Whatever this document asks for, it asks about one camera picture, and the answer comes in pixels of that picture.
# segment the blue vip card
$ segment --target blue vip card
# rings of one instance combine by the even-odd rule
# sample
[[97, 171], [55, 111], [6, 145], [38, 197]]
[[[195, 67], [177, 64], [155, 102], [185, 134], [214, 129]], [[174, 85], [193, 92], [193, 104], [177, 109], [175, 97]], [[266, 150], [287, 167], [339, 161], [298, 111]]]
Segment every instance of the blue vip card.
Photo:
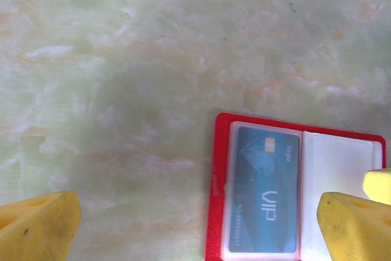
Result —
[[239, 127], [233, 148], [229, 251], [296, 252], [299, 136]]

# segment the marble surface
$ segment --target marble surface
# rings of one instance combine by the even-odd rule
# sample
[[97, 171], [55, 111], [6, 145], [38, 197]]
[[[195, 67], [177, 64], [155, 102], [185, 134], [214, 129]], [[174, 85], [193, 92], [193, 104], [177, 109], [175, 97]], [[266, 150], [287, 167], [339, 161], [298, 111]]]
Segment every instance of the marble surface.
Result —
[[0, 204], [77, 191], [69, 261], [202, 260], [215, 115], [390, 140], [390, 16], [391, 0], [0, 0]]

